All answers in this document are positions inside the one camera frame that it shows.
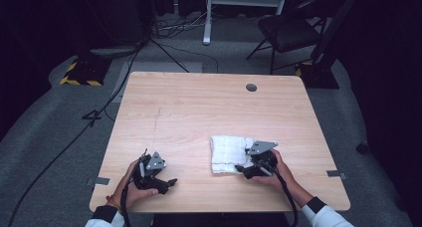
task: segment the tape strip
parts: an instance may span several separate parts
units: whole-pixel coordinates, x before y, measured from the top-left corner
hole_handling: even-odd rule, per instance
[[[340,173],[338,170],[328,170],[326,172],[328,177],[340,177],[341,179],[347,179],[347,175],[344,173]]]
[[[102,177],[96,177],[96,178],[88,178],[87,183],[85,185],[95,187],[96,185],[108,185],[109,184],[109,178],[102,178]]]

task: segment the white sleeve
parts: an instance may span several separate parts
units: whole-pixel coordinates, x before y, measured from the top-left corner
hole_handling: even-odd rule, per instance
[[[302,208],[313,227],[349,227],[351,225],[331,207],[314,197]]]
[[[116,208],[99,206],[93,218],[87,222],[86,227],[122,227],[123,225],[123,216]]]

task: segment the black sleeve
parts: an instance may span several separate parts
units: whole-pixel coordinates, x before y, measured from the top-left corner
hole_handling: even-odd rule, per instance
[[[99,206],[97,207],[96,212],[94,212],[92,219],[102,219],[108,223],[111,223],[116,212],[117,208],[115,207],[109,205]]]
[[[324,206],[326,206],[325,203],[323,203],[318,197],[314,197],[310,202],[307,203],[307,206],[315,213],[317,214]]]

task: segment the table leg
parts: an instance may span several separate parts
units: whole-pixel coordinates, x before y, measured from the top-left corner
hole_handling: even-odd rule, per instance
[[[207,0],[207,19],[205,21],[205,31],[204,31],[204,45],[209,45],[211,43],[211,4],[212,0]]]
[[[285,0],[280,0],[279,6],[277,7],[276,15],[282,14],[284,5],[285,5]]]

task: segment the forearm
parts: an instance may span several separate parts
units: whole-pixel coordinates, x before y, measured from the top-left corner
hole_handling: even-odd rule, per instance
[[[310,202],[314,197],[309,194],[303,187],[301,187],[295,180],[292,180],[287,183],[288,189],[292,194],[295,202],[302,208],[308,202]]]

